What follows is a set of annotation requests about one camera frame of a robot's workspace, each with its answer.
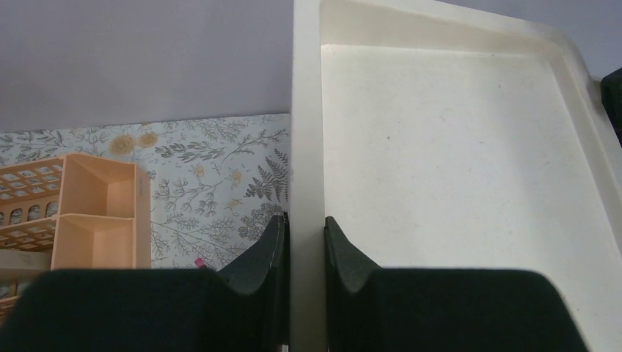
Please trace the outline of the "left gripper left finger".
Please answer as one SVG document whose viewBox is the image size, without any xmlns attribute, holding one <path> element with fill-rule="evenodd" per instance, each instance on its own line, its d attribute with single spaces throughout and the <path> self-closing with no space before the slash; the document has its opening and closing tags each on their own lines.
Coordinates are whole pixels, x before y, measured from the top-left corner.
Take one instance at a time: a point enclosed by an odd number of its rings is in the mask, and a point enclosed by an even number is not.
<svg viewBox="0 0 622 352">
<path fill-rule="evenodd" d="M 219 271 L 50 271 L 1 327 L 3 351 L 278 351 L 288 343 L 289 221 Z"/>
</svg>

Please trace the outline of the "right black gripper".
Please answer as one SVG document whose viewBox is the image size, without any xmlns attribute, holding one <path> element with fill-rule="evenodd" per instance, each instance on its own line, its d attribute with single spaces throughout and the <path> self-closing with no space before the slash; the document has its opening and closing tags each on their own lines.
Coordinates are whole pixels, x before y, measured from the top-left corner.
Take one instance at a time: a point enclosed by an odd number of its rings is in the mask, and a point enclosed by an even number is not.
<svg viewBox="0 0 622 352">
<path fill-rule="evenodd" d="M 622 68 L 603 77 L 600 82 L 601 102 L 619 143 L 622 142 Z"/>
</svg>

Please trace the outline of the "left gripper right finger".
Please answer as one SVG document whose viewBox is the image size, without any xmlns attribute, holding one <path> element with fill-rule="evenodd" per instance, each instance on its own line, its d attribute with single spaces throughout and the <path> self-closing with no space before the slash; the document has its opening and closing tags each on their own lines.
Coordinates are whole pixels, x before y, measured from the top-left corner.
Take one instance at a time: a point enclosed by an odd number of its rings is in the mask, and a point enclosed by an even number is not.
<svg viewBox="0 0 622 352">
<path fill-rule="evenodd" d="M 331 351 L 586 351 L 560 294 L 521 270 L 382 268 L 327 217 Z"/>
</svg>

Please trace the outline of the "white three-drawer cabinet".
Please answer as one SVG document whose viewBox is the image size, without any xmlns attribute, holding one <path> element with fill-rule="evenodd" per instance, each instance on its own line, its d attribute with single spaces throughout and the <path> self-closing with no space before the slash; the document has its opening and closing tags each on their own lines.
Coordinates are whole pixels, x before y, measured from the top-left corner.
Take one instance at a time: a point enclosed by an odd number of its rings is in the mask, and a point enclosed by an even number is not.
<svg viewBox="0 0 622 352">
<path fill-rule="evenodd" d="M 589 349 L 621 349 L 621 146 L 562 32 L 296 1 L 291 139 L 292 351 L 326 350 L 326 216 L 388 267 L 543 274 Z"/>
</svg>

